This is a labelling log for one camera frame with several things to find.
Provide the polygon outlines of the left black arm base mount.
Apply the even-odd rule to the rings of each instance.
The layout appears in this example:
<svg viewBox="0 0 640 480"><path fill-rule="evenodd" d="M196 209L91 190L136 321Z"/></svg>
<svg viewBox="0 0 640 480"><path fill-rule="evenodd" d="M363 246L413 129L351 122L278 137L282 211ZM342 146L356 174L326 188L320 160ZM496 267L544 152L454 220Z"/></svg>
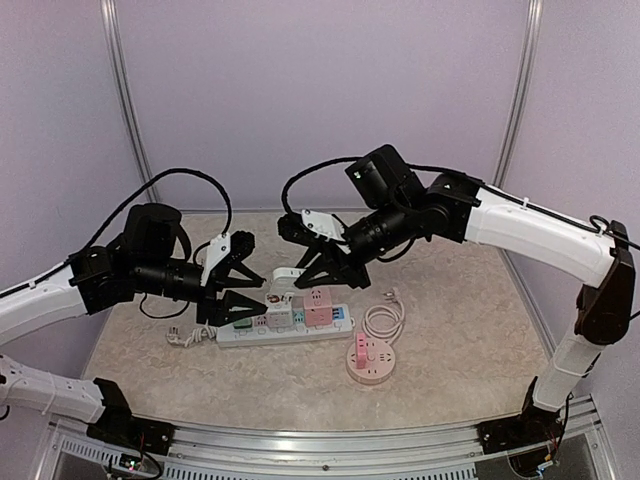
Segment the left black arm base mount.
<svg viewBox="0 0 640 480"><path fill-rule="evenodd" d="M104 411L87 426L89 438L142 451L168 454L176 427L168 422L135 416L116 382L95 378Z"/></svg>

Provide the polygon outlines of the pink plug adapter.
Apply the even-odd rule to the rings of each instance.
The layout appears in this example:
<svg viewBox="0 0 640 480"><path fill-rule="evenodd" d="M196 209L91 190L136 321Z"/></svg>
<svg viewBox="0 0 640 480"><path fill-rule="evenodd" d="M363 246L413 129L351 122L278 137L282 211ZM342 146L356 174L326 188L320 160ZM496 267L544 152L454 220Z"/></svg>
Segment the pink plug adapter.
<svg viewBox="0 0 640 480"><path fill-rule="evenodd" d="M355 339L355 368L362 370L367 364L367 337L364 333L356 334Z"/></svg>

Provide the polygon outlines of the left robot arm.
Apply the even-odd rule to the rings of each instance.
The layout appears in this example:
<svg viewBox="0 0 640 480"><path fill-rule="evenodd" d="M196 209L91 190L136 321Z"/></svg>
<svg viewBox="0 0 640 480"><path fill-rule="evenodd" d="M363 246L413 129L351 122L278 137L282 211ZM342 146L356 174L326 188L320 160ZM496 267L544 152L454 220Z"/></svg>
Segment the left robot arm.
<svg viewBox="0 0 640 480"><path fill-rule="evenodd" d="M108 310L138 294L193 304L197 323L207 328L264 314L263 303L239 292L264 283L243 263L255 248L254 235L218 235L207 245L203 263L197 264L181 219L168 205L135 205L123 232L107 246L76 252L41 277L2 292L1 341ZM86 424L99 421L121 445L133 443L140 434L139 421L130 415L117 384L54 375L7 356L1 358L1 401Z"/></svg>

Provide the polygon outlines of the green cube plug adapter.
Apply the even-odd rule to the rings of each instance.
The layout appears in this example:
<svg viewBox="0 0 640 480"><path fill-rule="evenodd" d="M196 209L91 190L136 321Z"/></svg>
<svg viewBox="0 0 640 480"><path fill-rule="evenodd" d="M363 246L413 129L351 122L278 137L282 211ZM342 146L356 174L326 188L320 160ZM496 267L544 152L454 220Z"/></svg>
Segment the green cube plug adapter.
<svg viewBox="0 0 640 480"><path fill-rule="evenodd" d="M251 329L253 327L253 318L246 317L246 318L236 320L233 322L233 327L236 330Z"/></svg>

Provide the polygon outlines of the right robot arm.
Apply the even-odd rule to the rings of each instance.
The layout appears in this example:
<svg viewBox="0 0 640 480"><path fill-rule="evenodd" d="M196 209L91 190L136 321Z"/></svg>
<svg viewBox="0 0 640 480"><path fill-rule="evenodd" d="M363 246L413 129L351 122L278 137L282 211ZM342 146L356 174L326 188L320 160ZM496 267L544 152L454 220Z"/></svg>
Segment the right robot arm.
<svg viewBox="0 0 640 480"><path fill-rule="evenodd" d="M535 442L605 347L620 341L633 319L636 271L623 224L589 222L514 197L462 172L435 168L424 186L391 145L347 159L347 176L370 214L351 226L330 214L294 215L293 239L308 250L299 263L299 288L347 285L364 289L366 269L386 252L417 239L441 237L510 251L578 279L577 319L537 377L513 419L511 433Z"/></svg>

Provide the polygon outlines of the pink round socket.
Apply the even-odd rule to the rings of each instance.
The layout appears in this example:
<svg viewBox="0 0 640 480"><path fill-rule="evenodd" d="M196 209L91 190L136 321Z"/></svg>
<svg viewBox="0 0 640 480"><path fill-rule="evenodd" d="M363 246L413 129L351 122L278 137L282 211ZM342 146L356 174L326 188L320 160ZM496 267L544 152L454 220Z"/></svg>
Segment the pink round socket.
<svg viewBox="0 0 640 480"><path fill-rule="evenodd" d="M355 368L355 342L346 353L346 371L356 382L374 386L388 380L395 371L396 354L393 348L378 339L367 339L367 364L362 370Z"/></svg>

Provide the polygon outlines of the pink cube socket adapter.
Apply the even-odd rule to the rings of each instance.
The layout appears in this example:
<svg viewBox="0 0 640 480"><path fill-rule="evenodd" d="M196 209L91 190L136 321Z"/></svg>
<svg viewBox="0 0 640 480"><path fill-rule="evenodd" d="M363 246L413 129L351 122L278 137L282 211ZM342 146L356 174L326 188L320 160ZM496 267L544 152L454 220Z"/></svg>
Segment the pink cube socket adapter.
<svg viewBox="0 0 640 480"><path fill-rule="evenodd" d="M303 309L307 327L329 326L333 321L333 302L329 288L311 288L303 298Z"/></svg>

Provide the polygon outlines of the white small plug adapter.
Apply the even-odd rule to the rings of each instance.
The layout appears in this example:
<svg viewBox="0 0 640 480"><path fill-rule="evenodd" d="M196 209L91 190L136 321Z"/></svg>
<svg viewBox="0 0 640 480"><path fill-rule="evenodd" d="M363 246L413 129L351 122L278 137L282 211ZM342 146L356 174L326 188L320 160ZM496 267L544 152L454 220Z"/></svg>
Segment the white small plug adapter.
<svg viewBox="0 0 640 480"><path fill-rule="evenodd" d="M266 300L271 304L276 304L290 302L294 297L303 297L305 290L298 288L295 282L304 272L304 269L294 267L278 267L274 269Z"/></svg>

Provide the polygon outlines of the white cube adapter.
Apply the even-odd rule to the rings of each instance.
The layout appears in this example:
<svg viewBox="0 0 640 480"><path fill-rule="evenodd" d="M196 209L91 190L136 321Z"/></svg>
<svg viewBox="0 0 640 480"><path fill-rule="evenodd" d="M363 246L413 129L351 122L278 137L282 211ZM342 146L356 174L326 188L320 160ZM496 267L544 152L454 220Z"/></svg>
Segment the white cube adapter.
<svg viewBox="0 0 640 480"><path fill-rule="evenodd" d="M291 327L293 321L292 296L269 293L265 296L267 326L271 329Z"/></svg>

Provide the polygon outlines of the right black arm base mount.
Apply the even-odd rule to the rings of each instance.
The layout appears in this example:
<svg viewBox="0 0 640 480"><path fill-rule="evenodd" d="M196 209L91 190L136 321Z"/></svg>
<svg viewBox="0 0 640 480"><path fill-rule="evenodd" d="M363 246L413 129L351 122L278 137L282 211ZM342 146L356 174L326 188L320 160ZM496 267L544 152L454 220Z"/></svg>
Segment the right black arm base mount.
<svg viewBox="0 0 640 480"><path fill-rule="evenodd" d="M560 411L550 412L534 406L533 392L538 377L528 387L521 411L513 416L486 420L476 425L485 455L559 440L563 435Z"/></svg>

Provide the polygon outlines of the white multicolour power strip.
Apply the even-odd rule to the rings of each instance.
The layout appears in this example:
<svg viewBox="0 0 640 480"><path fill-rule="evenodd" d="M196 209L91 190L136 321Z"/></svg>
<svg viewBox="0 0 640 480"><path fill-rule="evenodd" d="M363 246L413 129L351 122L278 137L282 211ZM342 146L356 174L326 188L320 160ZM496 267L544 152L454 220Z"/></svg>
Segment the white multicolour power strip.
<svg viewBox="0 0 640 480"><path fill-rule="evenodd" d="M283 345L350 338L354 333L355 320L346 304L333 307L333 320L329 325L307 326L304 312L293 310L291 326L271 328L263 316L256 317L251 327L236 327L233 324L220 327L216 342L221 348Z"/></svg>

